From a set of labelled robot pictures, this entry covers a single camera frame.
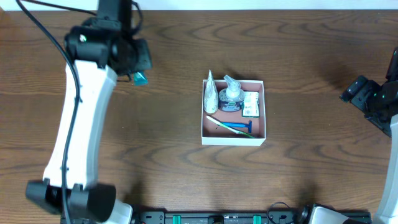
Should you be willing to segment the red green toothpaste tube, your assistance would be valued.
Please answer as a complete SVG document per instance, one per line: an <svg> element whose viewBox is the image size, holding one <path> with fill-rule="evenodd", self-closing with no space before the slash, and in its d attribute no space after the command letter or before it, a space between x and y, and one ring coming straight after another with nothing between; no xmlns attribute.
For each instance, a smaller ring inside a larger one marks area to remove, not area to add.
<svg viewBox="0 0 398 224"><path fill-rule="evenodd" d="M148 79L144 71L138 71L133 74L135 86L147 85Z"/></svg>

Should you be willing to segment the white Pantene conditioner tube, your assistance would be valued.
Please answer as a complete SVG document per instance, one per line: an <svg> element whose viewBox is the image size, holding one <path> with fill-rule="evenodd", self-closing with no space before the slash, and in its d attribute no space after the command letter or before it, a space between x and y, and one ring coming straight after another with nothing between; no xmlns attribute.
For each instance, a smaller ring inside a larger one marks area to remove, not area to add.
<svg viewBox="0 0 398 224"><path fill-rule="evenodd" d="M208 114L214 114L218 110L218 92L216 89L215 81L211 70L208 73L208 79L206 81L205 93L203 99L203 109Z"/></svg>

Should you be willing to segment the green white toothbrush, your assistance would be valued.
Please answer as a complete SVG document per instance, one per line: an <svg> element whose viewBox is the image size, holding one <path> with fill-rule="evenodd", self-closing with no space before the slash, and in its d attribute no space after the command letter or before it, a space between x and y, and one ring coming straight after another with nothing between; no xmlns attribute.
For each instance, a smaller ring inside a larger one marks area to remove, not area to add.
<svg viewBox="0 0 398 224"><path fill-rule="evenodd" d="M238 129L234 129L234 128L228 126L228 125L225 125L225 124L223 124L222 122L220 122L220 121L218 121L218 120L212 118L211 116L208 116L208 115L207 115L206 118L207 118L209 121L211 121L212 123L215 123L215 124L217 124L218 126L221 126L221 127L225 128L225 129L228 129L229 131L231 131L231 132L233 132L233 133L235 133L235 134L240 134L240 135L246 136L246 137L248 137L248 138L252 138L252 139L255 138L254 136L252 136L252 135L250 135L250 134L248 134L248 133L245 133L245 132L243 132L243 131L240 131L240 130L238 130Z"/></svg>

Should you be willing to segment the clear blue pump bottle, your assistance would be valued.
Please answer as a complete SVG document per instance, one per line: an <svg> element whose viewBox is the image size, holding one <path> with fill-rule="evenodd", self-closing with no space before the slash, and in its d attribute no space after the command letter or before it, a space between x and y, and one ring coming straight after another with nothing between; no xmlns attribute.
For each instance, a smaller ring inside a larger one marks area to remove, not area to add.
<svg viewBox="0 0 398 224"><path fill-rule="evenodd" d="M225 75L224 80L227 87L219 92L219 109L225 112L239 111L242 108L245 97L241 84L229 75Z"/></svg>

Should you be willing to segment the green white small packet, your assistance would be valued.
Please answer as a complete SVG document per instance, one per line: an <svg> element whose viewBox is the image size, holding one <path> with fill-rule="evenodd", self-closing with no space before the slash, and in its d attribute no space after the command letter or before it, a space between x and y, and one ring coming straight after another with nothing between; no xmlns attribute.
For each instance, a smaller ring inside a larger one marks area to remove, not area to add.
<svg viewBox="0 0 398 224"><path fill-rule="evenodd" d="M259 93L256 91L245 91L242 109L242 117L259 117Z"/></svg>

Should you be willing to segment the small blue object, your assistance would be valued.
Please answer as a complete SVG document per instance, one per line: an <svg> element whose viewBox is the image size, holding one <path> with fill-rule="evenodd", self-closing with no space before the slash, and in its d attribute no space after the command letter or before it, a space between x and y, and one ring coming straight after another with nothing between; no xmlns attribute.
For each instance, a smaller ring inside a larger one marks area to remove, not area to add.
<svg viewBox="0 0 398 224"><path fill-rule="evenodd" d="M248 123L230 123L230 122L223 122L223 124L232 127L232 128L247 128L248 133L252 133L252 121L249 120Z"/></svg>

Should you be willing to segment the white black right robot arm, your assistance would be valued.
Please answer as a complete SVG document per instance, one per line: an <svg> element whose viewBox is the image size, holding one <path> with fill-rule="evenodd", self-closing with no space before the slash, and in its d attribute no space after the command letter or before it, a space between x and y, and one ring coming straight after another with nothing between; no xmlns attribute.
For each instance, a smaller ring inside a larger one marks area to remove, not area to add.
<svg viewBox="0 0 398 224"><path fill-rule="evenodd" d="M373 223L397 223L397 48L392 50L383 83L360 75L343 90L340 100L362 112L389 139L387 171Z"/></svg>

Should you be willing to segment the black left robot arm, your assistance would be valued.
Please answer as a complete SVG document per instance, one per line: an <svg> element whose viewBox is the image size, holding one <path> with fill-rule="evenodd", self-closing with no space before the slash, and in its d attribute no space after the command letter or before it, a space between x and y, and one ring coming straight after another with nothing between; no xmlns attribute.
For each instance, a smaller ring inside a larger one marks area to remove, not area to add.
<svg viewBox="0 0 398 224"><path fill-rule="evenodd" d="M98 151L118 77L152 66L147 42L119 28L76 26L64 46L67 87L55 147L26 197L67 223L131 223L132 207L117 199L115 186L98 182Z"/></svg>

